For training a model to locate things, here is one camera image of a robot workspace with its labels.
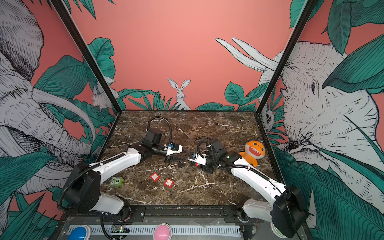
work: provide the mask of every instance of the red square tag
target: red square tag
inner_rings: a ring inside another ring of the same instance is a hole
[[[173,186],[174,181],[167,179],[166,182],[164,183],[165,186],[171,188]]]
[[[157,180],[159,180],[160,176],[157,174],[157,173],[153,173],[151,175],[151,179],[154,181],[154,182],[157,182]]]

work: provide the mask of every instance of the marble tabletop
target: marble tabletop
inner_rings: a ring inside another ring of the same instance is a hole
[[[126,151],[130,144],[146,136],[148,120],[153,116],[167,118],[172,126],[172,140],[183,145],[178,157],[181,163],[164,163],[164,157],[152,156],[138,165],[129,167],[116,177],[125,179],[116,189],[109,187],[109,181],[101,186],[101,191],[119,194],[131,204],[152,205],[231,205],[243,199],[265,199],[248,184],[226,171],[215,170],[213,174],[203,172],[199,167],[191,167],[187,156],[193,151],[194,139],[200,136],[217,138],[227,151],[244,151],[248,141],[261,139],[254,113],[247,112],[198,112],[198,111],[125,111],[120,116],[116,128],[107,143],[102,160]],[[168,126],[163,120],[154,120],[151,128],[162,130],[168,141]],[[270,178],[276,179],[268,155],[258,160],[257,169]],[[160,179],[154,182],[150,176],[156,172]],[[173,187],[164,186],[166,179],[174,181]]]

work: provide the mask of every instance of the black metal frame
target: black metal frame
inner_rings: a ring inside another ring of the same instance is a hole
[[[60,16],[61,20],[63,21],[64,25],[66,26],[68,32],[70,33],[73,40],[75,41],[80,52],[82,53],[85,61],[88,63],[88,65],[91,68],[96,79],[99,81],[100,85],[104,89],[104,92],[107,94],[113,107],[115,108],[115,110],[117,111],[118,114],[121,113],[122,110],[121,110],[118,102],[116,101],[115,97],[113,96],[108,84],[105,82],[103,73],[101,72],[99,66],[97,65],[95,59],[93,58],[93,55],[89,51],[87,44],[85,43],[83,37],[81,36],[78,28],[76,27],[75,23],[73,22],[72,17],[68,13],[63,2],[61,0],[51,0],[51,2],[55,8],[57,14]]]
[[[284,49],[284,52],[281,56],[281,59],[280,59],[279,63],[277,64],[276,70],[273,73],[272,79],[269,82],[268,87],[264,93],[264,97],[263,97],[262,101],[260,102],[259,107],[257,108],[256,113],[258,115],[261,114],[261,111],[263,110],[265,104],[267,103],[268,98],[271,95],[277,81],[280,79],[281,73],[284,70],[284,67],[285,67],[287,61],[289,60],[289,57],[291,56],[291,53],[292,53],[297,41],[299,40],[301,32],[303,31],[304,26],[307,23],[316,3],[317,3],[317,0],[307,0],[301,15],[300,15],[299,19],[297,20],[297,24],[295,25],[295,28],[292,31],[292,35],[289,38],[288,43]]]

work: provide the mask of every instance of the pink wall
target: pink wall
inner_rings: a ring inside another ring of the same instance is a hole
[[[247,94],[257,87],[261,73],[237,60],[215,39],[234,44],[236,37],[273,58],[290,36],[289,1],[94,1],[96,19],[73,2],[72,17],[87,44],[109,38],[115,50],[117,91],[124,88],[160,90],[173,97],[167,78],[184,90],[191,109],[207,102],[231,105],[224,98],[230,81]],[[127,109],[138,109],[127,99]]]

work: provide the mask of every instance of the elephant ear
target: elephant ear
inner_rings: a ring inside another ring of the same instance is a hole
[[[28,81],[39,66],[43,33],[21,0],[0,1],[0,52]]]

